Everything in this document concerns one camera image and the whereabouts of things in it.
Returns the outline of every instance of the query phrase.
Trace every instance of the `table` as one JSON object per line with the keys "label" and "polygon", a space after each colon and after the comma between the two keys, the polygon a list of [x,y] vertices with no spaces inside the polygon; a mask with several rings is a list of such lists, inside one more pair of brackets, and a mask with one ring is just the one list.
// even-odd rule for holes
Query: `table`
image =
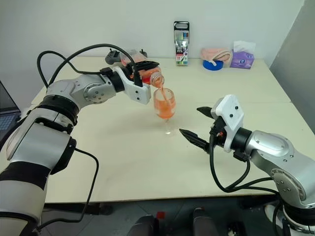
{"label": "table", "polygon": [[[174,91],[177,101],[176,114],[169,121],[171,134],[165,133],[165,123],[155,115],[152,100],[145,106],[122,92],[103,104],[83,108],[78,115],[71,135],[79,149],[92,153],[100,162],[92,202],[266,194],[256,190],[220,191],[211,176],[208,155],[178,131],[188,129],[208,139],[213,120],[196,108],[213,106],[230,93],[239,97],[245,128],[282,134],[300,152],[315,157],[314,134],[263,60],[256,59],[251,70],[224,68],[214,72],[203,69],[198,59],[190,60],[188,67],[177,67],[174,59],[154,60],[160,62],[165,87]],[[103,58],[79,57],[73,63],[80,70],[106,67]],[[76,76],[65,68],[58,79]],[[32,104],[38,104],[43,96],[44,89]],[[2,151],[1,169],[6,165]],[[224,186],[245,169],[243,162],[219,147],[215,149],[215,165]],[[49,177],[46,202],[84,202],[94,171],[94,161],[75,152],[65,170]],[[252,165],[246,181],[266,176]],[[275,189],[272,181],[259,186]]]}

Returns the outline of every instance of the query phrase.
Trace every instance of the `floor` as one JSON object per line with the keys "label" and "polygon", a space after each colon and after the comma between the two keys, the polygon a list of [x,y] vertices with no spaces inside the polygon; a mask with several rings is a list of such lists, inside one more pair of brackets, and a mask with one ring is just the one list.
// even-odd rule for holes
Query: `floor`
{"label": "floor", "polygon": [[[112,203],[111,215],[86,215],[80,223],[54,223],[41,231],[41,236],[126,236],[131,226],[147,214],[165,212],[165,228],[169,236],[190,236],[189,215],[203,207],[213,218],[220,236],[227,235],[226,225],[243,221],[248,236],[273,236],[272,225],[262,207],[242,210],[237,198],[202,198]],[[42,221],[53,218],[79,218],[79,214],[44,210]]]}

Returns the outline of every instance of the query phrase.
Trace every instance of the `tissue box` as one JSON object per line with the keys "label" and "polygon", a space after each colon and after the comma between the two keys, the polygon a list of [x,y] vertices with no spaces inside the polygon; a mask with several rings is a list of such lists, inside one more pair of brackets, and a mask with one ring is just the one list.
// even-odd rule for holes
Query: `tissue box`
{"label": "tissue box", "polygon": [[247,52],[234,52],[230,67],[250,69],[254,61],[254,55]]}

